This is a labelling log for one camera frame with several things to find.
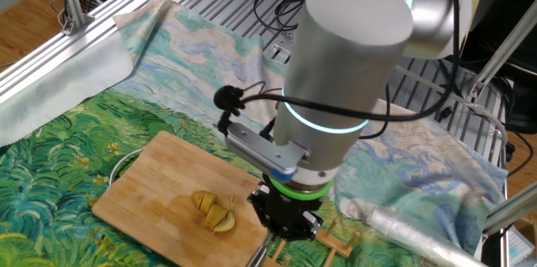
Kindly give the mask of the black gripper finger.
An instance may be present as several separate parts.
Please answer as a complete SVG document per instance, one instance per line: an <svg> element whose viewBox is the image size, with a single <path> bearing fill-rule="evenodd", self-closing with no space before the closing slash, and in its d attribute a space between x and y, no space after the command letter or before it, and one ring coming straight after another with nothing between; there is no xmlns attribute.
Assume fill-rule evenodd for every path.
<svg viewBox="0 0 537 267"><path fill-rule="evenodd" d="M266 240L275 240L278 224L275 221L274 209L269 205L274 188L269 185L257 185L248 196L248 202L253 206L259 221L267 229Z"/></svg>
<svg viewBox="0 0 537 267"><path fill-rule="evenodd" d="M321 230L323 220L313 212L305 211L289 228L289 241L313 241Z"/></svg>

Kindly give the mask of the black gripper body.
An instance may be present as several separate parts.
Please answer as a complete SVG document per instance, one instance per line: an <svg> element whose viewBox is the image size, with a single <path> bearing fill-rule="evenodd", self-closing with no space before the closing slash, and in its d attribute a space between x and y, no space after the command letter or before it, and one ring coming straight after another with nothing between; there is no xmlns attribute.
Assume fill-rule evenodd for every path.
<svg viewBox="0 0 537 267"><path fill-rule="evenodd" d="M273 195L269 200L269 205L274 209L275 221L278 224L276 236L289 236L290 226L298 220L303 212L315 212L321 206L321 199L297 200L285 195L273 182L268 183L274 188Z"/></svg>

